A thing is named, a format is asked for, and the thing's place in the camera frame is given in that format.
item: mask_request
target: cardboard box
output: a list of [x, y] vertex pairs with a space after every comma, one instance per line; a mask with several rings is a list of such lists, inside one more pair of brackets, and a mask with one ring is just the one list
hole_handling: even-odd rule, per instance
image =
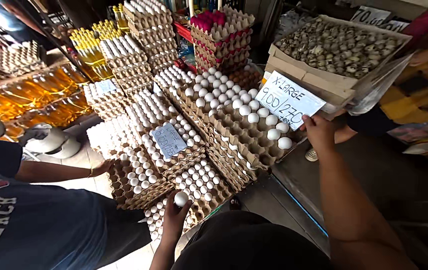
[[348, 26], [354, 26], [356, 28], [361, 28], [366, 31], [383, 33], [389, 36], [393, 36], [397, 39], [404, 40], [404, 43], [397, 48], [396, 51], [387, 56], [379, 64], [379, 66], [369, 72], [366, 76], [361, 79], [349, 78], [327, 71], [323, 71], [317, 68], [313, 68], [307, 65], [304, 62], [295, 60], [289, 55], [282, 52], [274, 44], [278, 41], [275, 40], [271, 47], [269, 48], [270, 57], [267, 61], [265, 71], [272, 72], [276, 70], [282, 75], [288, 77], [292, 81], [298, 83], [302, 87], [311, 91], [313, 94], [325, 100], [329, 103], [327, 106], [323, 107], [327, 113], [334, 113], [336, 110], [344, 107], [356, 94], [357, 89], [362, 89], [368, 85], [373, 78], [376, 77], [376, 74], [384, 72], [384, 65], [411, 39], [411, 36], [405, 34], [399, 34], [396, 32], [388, 31], [385, 29], [380, 29], [374, 26], [362, 25], [354, 22], [343, 21], [335, 18], [331, 18], [325, 15], [319, 15], [319, 18], [322, 18], [324, 21], [331, 21], [335, 24], [344, 24]]

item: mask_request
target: black shirt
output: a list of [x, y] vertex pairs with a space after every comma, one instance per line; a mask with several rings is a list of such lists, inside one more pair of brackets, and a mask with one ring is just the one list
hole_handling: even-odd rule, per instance
[[190, 269], [332, 269], [329, 258], [295, 231], [251, 212], [229, 211], [202, 224], [174, 263]]

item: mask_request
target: red basket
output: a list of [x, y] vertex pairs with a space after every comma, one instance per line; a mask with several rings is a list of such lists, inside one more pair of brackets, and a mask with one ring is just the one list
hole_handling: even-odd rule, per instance
[[187, 29], [185, 26], [183, 26], [181, 23], [177, 21], [174, 21], [174, 25], [175, 25], [175, 28], [177, 29], [177, 33], [179, 33], [181, 37], [185, 38], [190, 43], [194, 42], [189, 29]]

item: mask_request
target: dark t-shirt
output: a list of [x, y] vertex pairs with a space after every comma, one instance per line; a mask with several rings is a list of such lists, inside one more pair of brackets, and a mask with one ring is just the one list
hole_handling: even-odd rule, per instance
[[295, 231], [245, 211], [202, 224], [172, 270], [332, 269], [329, 258]]
[[94, 269], [107, 241], [96, 194], [16, 181], [21, 158], [0, 141], [0, 269]]

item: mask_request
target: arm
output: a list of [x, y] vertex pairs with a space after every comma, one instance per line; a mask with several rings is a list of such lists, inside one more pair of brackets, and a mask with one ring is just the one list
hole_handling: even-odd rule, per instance
[[332, 263], [341, 269], [416, 269], [396, 233], [335, 151], [332, 123], [320, 116], [305, 115], [303, 120], [319, 157]]
[[187, 201], [184, 207], [179, 208], [174, 205], [174, 196], [180, 190], [176, 190], [169, 195], [167, 207], [164, 213], [164, 232], [161, 243], [152, 259], [150, 270], [168, 270], [174, 265], [175, 246], [182, 234], [182, 228], [192, 201]]
[[42, 34], [43, 36], [45, 36], [45, 34], [42, 32], [42, 30], [36, 25], [36, 23], [34, 21], [32, 21], [30, 19], [30, 17], [28, 15], [24, 14], [24, 11], [17, 8], [17, 6], [15, 6], [14, 4], [11, 3], [1, 3], [1, 5], [10, 13], [12, 13], [13, 15], [15, 15], [15, 17], [17, 17], [17, 19], [21, 20], [24, 24], [26, 24], [28, 27], [34, 29], [35, 31], [37, 31], [38, 33]]
[[20, 168], [15, 175], [15, 179], [23, 182], [61, 182], [71, 179], [86, 177], [96, 177], [105, 173], [112, 166], [113, 161], [104, 161], [99, 166], [92, 169], [77, 168], [54, 163], [22, 161]]

